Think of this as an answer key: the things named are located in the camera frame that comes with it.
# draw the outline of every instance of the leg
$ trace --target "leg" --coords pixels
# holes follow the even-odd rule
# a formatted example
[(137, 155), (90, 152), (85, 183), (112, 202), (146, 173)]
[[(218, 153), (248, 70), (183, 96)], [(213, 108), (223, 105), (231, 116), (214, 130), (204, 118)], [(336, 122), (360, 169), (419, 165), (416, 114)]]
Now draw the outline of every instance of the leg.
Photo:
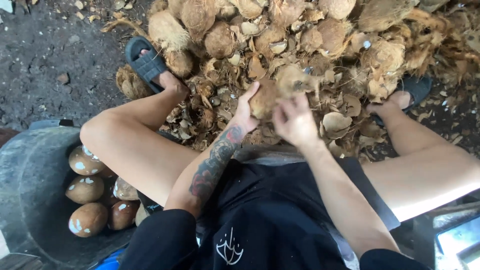
[(155, 133), (188, 88), (168, 71), (153, 82), (165, 90), (100, 113), (83, 125), (80, 138), (115, 173), (164, 206), (178, 176), (199, 153)]
[(363, 169), (398, 220), (404, 221), (480, 188), (480, 162), (406, 116), (410, 94), (394, 93), (369, 105), (385, 123), (398, 158)]

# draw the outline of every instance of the black slide sandal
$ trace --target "black slide sandal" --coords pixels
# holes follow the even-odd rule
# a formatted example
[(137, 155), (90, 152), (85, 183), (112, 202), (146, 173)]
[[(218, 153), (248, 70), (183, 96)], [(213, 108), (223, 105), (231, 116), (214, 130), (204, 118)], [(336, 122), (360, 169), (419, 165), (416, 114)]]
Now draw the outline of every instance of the black slide sandal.
[[(428, 96), (431, 89), (432, 89), (432, 79), (430, 77), (424, 76), (424, 77), (418, 78), (409, 74), (405, 75), (403, 79), (398, 83), (398, 86), (395, 89), (395, 92), (397, 91), (409, 92), (411, 94), (411, 97), (413, 98), (413, 104), (403, 109), (402, 111), (404, 113), (407, 113), (413, 107), (420, 104), (420, 102)], [(382, 119), (380, 119), (378, 115), (372, 115), (372, 119), (375, 120), (377, 125), (384, 126), (384, 122), (382, 121)]]
[[(148, 53), (139, 57), (143, 49), (148, 50)], [(133, 37), (125, 46), (125, 57), (132, 69), (155, 93), (158, 94), (164, 90), (161, 86), (153, 83), (152, 79), (166, 71), (167, 66), (150, 41), (142, 36)]]

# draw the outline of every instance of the dirt ground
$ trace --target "dirt ground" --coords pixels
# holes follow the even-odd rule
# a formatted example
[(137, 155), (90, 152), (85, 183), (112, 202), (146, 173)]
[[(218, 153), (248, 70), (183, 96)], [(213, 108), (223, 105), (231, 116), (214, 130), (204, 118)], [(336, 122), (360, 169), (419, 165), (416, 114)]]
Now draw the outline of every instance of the dirt ground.
[[(138, 0), (126, 13), (141, 19), (145, 26), (144, 13), (150, 3)], [(91, 23), (87, 17), (81, 20), (75, 15), (78, 8), (74, 0), (39, 0), (31, 6), (30, 14), (20, 5), (15, 14), (0, 11), (0, 126), (21, 131), (37, 120), (62, 118), (80, 126), (102, 110), (127, 101), (115, 85), (115, 74), (125, 64), (122, 44), (131, 31), (120, 27), (101, 33), (113, 12), (113, 1), (94, 1), (94, 6), (97, 11), (104, 10), (101, 19)], [(94, 14), (88, 8), (82, 13)], [(64, 73), (70, 81), (63, 85), (57, 77)], [(443, 102), (442, 90), (443, 85), (435, 82), (431, 99)], [(457, 145), (480, 156), (479, 108), (471, 98), (472, 91), (478, 89), (459, 86), (447, 90), (449, 96), (467, 93), (455, 110), (445, 111), (440, 103), (415, 111), (432, 111), (422, 124), (450, 141), (462, 136)], [(383, 160), (394, 157), (395, 152), (389, 144), (380, 144), (368, 155)]]

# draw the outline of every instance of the hand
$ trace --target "hand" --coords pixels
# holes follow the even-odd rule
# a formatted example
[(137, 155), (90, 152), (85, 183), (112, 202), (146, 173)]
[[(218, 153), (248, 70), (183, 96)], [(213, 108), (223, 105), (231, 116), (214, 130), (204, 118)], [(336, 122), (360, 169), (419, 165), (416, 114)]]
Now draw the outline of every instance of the hand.
[(318, 129), (305, 94), (281, 100), (273, 112), (275, 131), (299, 149), (318, 141)]
[(260, 87), (260, 83), (254, 82), (250, 89), (248, 89), (245, 94), (239, 97), (237, 112), (235, 113), (235, 116), (233, 116), (233, 118), (230, 120), (230, 123), (236, 123), (241, 126), (244, 129), (245, 133), (254, 130), (259, 124), (259, 121), (250, 115), (250, 104), (248, 103), (248, 101), (257, 92), (258, 87)]

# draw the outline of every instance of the black shorts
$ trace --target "black shorts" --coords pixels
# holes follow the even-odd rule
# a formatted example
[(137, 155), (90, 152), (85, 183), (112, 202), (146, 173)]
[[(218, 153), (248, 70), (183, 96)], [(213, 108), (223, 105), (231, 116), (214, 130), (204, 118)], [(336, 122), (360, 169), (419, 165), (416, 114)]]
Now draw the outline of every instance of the black shorts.
[[(400, 222), (375, 191), (358, 160), (355, 158), (336, 160), (388, 230), (398, 227)], [(245, 202), (266, 197), (286, 199), (295, 203), (331, 232), (345, 259), (350, 260), (353, 256), (348, 244), (328, 216), (313, 173), (306, 162), (266, 166), (231, 160), (197, 220), (197, 232), (202, 234), (205, 228), (218, 227), (228, 221), (235, 209)]]

